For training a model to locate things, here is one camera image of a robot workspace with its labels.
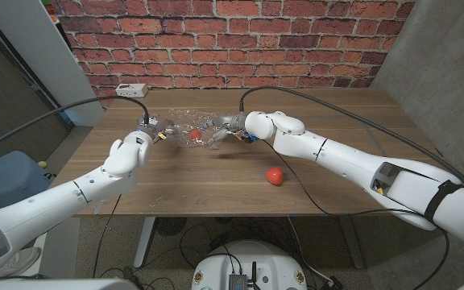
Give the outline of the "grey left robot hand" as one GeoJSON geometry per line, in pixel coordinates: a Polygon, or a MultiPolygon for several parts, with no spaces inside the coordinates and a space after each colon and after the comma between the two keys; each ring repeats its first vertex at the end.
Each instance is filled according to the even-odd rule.
{"type": "Polygon", "coordinates": [[[160,115],[150,115],[148,117],[148,123],[146,123],[144,118],[139,118],[137,120],[137,127],[152,139],[155,139],[160,132],[172,128],[173,126],[174,122],[171,119],[160,115]]]}

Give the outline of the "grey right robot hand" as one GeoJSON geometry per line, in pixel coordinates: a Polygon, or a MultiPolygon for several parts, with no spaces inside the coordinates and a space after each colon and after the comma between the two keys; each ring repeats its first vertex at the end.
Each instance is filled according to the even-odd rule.
{"type": "Polygon", "coordinates": [[[247,116],[244,113],[240,113],[218,116],[207,121],[202,127],[203,130],[212,126],[220,127],[220,130],[214,133],[210,139],[205,142],[205,147],[212,147],[215,143],[221,142],[227,135],[242,131],[245,128],[246,118],[247,116]]]}

